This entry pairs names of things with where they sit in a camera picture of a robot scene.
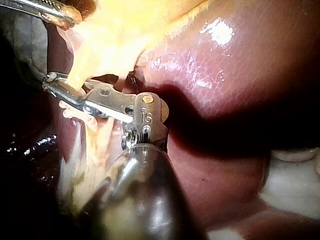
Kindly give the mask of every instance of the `metal pivot screw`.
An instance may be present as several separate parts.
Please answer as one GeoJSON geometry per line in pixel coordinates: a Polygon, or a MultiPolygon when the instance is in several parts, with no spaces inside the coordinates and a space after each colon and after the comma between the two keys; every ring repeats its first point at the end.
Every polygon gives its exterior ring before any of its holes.
{"type": "Polygon", "coordinates": [[[151,104],[153,101],[154,101],[154,97],[151,96],[151,95],[144,95],[142,97],[142,101],[145,103],[145,104],[151,104]]]}
{"type": "Polygon", "coordinates": [[[110,89],[108,87],[101,88],[100,95],[103,97],[108,96],[110,93],[110,89]]]}
{"type": "Polygon", "coordinates": [[[57,74],[52,72],[50,73],[48,79],[46,80],[48,83],[52,82],[53,80],[55,80],[57,78],[57,74]]]}

